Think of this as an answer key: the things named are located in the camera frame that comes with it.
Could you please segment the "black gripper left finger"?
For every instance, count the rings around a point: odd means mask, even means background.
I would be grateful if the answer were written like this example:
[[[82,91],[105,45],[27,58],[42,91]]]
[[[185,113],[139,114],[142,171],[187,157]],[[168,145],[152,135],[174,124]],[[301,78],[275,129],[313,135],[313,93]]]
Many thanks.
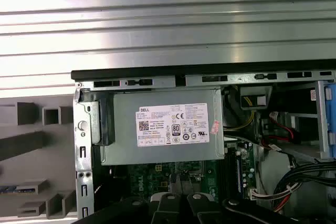
[[[125,198],[91,215],[78,223],[180,223],[187,174],[170,175],[170,191],[156,193],[149,202],[139,197]]]

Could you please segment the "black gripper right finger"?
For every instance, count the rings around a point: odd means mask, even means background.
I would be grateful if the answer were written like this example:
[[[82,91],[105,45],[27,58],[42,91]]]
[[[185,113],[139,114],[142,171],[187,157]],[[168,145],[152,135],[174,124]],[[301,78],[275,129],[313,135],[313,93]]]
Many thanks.
[[[219,184],[218,201],[210,194],[193,190],[193,183],[187,174],[183,183],[186,190],[181,210],[181,223],[335,223],[335,220],[316,217],[287,217],[273,209],[265,208],[252,200],[243,199],[239,193],[236,174],[220,174],[215,181]]]

